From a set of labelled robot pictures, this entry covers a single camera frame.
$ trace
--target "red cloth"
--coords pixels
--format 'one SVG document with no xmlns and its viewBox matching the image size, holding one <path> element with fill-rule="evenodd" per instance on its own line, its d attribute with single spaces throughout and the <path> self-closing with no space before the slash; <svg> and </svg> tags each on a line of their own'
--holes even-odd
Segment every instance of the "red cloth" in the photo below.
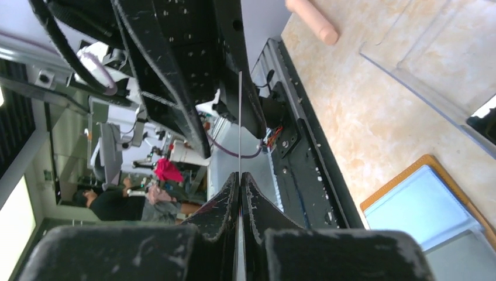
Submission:
<svg viewBox="0 0 496 281">
<path fill-rule="evenodd" d="M 166 158 L 160 158 L 159 161 L 157 161 L 155 174 L 159 177 L 159 180 L 173 180 L 179 183 L 184 181 L 181 172 L 179 172 L 176 166 Z"/>
</svg>

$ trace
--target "light blue pad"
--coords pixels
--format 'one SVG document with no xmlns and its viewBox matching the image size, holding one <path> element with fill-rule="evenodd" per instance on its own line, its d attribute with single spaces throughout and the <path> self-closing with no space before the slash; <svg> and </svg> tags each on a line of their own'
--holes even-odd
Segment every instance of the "light blue pad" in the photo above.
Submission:
<svg viewBox="0 0 496 281">
<path fill-rule="evenodd" d="M 371 229 L 410 234 L 424 251 L 482 226 L 428 165 L 395 186 L 364 212 Z"/>
</svg>

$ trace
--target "white container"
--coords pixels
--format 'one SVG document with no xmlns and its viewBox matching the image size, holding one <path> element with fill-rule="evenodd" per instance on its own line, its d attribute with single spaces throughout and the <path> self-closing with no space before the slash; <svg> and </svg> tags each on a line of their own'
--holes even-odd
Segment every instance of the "white container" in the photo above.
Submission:
<svg viewBox="0 0 496 281">
<path fill-rule="evenodd" d="M 198 166 L 208 166 L 210 164 L 210 158 L 203 159 L 196 151 L 191 148 L 186 148 L 182 140 L 174 141 L 174 148 L 170 153 L 170 161 L 188 163 Z"/>
</svg>

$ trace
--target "marble tabletop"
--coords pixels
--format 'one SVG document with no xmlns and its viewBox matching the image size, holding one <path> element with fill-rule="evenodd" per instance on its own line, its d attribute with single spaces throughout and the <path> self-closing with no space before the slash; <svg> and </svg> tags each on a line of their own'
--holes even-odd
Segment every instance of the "marble tabletop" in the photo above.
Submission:
<svg viewBox="0 0 496 281">
<path fill-rule="evenodd" d="M 428 153 L 496 226 L 496 160 L 359 54 L 364 42 L 384 37 L 409 0 L 313 2 L 339 41 L 324 45 L 296 15 L 282 37 L 357 208 Z"/>
</svg>

